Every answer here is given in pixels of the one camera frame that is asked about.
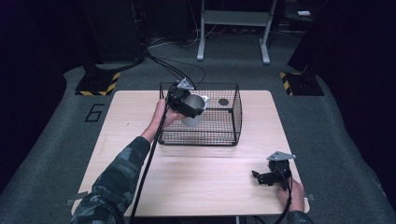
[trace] cable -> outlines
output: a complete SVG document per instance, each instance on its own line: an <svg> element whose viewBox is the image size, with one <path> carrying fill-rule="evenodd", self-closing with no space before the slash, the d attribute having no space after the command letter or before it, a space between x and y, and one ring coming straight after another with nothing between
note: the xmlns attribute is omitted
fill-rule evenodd
<svg viewBox="0 0 396 224"><path fill-rule="evenodd" d="M140 179L140 184L139 184L138 190L136 192L136 197L134 199L134 208L132 210L130 224L134 223L134 215L136 214L136 208L137 208L137 205L139 204L140 195L142 193L143 185L145 183L146 176L147 176L147 174L149 172L149 166L151 165L152 158L154 157L154 151L155 151L155 147L157 146L158 138L160 136L161 130L163 129L163 124L165 123L165 120L166 120L166 112L169 109L169 105L168 105L167 101L168 100L166 98L165 108L163 109L163 117L161 119L160 126L158 127L157 132L154 135L154 139L153 139L153 142L152 142L152 145L151 145L151 150L150 150L150 153L148 155L148 162L146 164L145 170L144 170L144 172L142 174L142 177Z"/></svg>
<svg viewBox="0 0 396 224"><path fill-rule="evenodd" d="M309 221L311 222L311 224L315 224L315 222L311 219L310 216L306 216L306 217L309 219Z"/></svg>
<svg viewBox="0 0 396 224"><path fill-rule="evenodd" d="M160 43L160 44L156 44L156 45L154 45L154 46L150 46L150 47L148 47L148 49L157 48L157 47L162 46L162 45L167 45L167 44L178 44L178 43L180 43L180 41L163 42L163 43Z"/></svg>
<svg viewBox="0 0 396 224"><path fill-rule="evenodd" d="M283 220L285 215L288 213L290 205L291 205L291 191L293 189L293 181L290 182L291 183L291 186L290 186L289 185L289 181L286 179L286 177L283 175L283 173L280 172L279 169L277 169L276 167L275 167L275 169L282 175L283 181L285 181L285 183L286 183L286 185L288 187L288 191L289 191L289 198L288 198L288 201L286 202L285 209L283 209L282 214L280 215L280 217L275 222L275 224L279 224Z"/></svg>
<svg viewBox="0 0 396 224"><path fill-rule="evenodd" d="M148 56L152 61L154 61L155 63L158 63L159 65L163 66L166 70L168 70L168 72L170 72L170 73L171 73L173 76L175 76L177 79L180 79L180 80L183 79L183 78L188 79L188 80L191 82L191 85L192 85L192 86L194 87L194 89L196 90L196 87L197 87L197 86L195 85L194 81L193 81L189 76L187 76L185 73L183 73L182 71L180 71L179 69L177 69L176 67L174 67L172 64L165 62L164 60L172 61L172 62L177 62L177 63L182 63L182 62L179 62L179 61L176 61L176 60L171 60L171 59L165 59L165 58L157 58L157 57L152 56L150 53L147 53L147 56ZM204 76L203 76L203 78L201 79L201 81L199 82L199 84L201 84L201 83L204 81L204 78L205 78L205 76L206 76L206 71L205 71L205 69L203 69L203 68L200 67L200 66L194 65L194 64L189 64L189 63L183 63L183 64L187 64L187 65L190 65L190 66L195 66L195 67L198 67L198 68L202 69L202 70L204 71Z"/></svg>
<svg viewBox="0 0 396 224"><path fill-rule="evenodd" d="M201 85L201 83L202 83L202 82L204 81L204 79L206 78L206 71L205 71L205 69L204 69L203 67L201 67L201 66L198 66L198 65L195 65L195 64L192 64L192 63L183 63L183 62L176 61L176 60L173 60L173 59L166 59L166 58L157 58L157 59L166 60L166 61L171 61L171 62L175 62L175 63L182 63L182 64L186 64L186 65L189 65L189 66L194 66L194 67L197 67L197 68L201 69L201 70L204 72L204 75L203 75L201 81L199 81L198 84L195 85L195 87L198 87L199 85Z"/></svg>
<svg viewBox="0 0 396 224"><path fill-rule="evenodd" d="M157 45L157 44L162 44L163 41L166 39L164 36L157 36L157 37L152 37L149 41L149 45Z"/></svg>

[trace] wire cage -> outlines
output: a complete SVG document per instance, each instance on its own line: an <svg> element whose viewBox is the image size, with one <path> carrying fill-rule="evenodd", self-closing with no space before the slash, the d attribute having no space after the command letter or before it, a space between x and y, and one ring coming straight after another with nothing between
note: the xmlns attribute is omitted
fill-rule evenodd
<svg viewBox="0 0 396 224"><path fill-rule="evenodd" d="M161 83L160 95L166 96L173 84ZM191 94L210 99L201 115L201 122L195 127L189 127L176 120L162 130L158 142L174 146L236 146L242 130L242 103L238 84L201 83Z"/></svg>

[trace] wooden table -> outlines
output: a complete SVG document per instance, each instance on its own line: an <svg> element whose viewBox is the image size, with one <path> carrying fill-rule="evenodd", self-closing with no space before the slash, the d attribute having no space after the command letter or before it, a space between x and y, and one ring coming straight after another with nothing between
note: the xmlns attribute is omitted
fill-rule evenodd
<svg viewBox="0 0 396 224"><path fill-rule="evenodd" d="M157 145L137 217L252 216L283 211L276 187L259 185L251 174L251 170L269 173L266 158L274 152L290 153L274 100L269 91L240 94L243 126L238 145ZM90 192L99 174L144 131L158 99L158 91L115 93L79 192ZM290 160L290 169L301 182L294 160ZM75 201L72 213L78 204ZM132 207L125 216L131 215Z"/></svg>

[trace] metal stand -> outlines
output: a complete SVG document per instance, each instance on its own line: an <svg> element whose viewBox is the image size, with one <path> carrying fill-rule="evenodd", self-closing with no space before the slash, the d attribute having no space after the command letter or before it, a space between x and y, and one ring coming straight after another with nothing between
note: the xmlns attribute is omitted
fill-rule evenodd
<svg viewBox="0 0 396 224"><path fill-rule="evenodd" d="M271 23L274 17L274 11L277 0L273 0L269 12L242 12L242 11L216 11L205 10L205 0L201 4L201 40L198 48L197 60L202 61L205 53L205 25L222 24L222 25L246 25L265 27L264 35L260 39L260 49L262 50L262 62L270 63L268 49L266 46Z"/></svg>

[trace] camouflage sleeve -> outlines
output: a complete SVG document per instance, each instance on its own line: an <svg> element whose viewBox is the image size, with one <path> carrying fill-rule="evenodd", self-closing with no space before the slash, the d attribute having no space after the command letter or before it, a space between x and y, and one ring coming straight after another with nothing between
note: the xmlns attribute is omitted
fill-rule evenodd
<svg viewBox="0 0 396 224"><path fill-rule="evenodd" d="M124 223L123 215L134 199L149 148L148 140L136 137L96 179L92 192L76 208L71 223Z"/></svg>
<svg viewBox="0 0 396 224"><path fill-rule="evenodd" d="M311 224L311 218L301 211L288 212L288 224Z"/></svg>

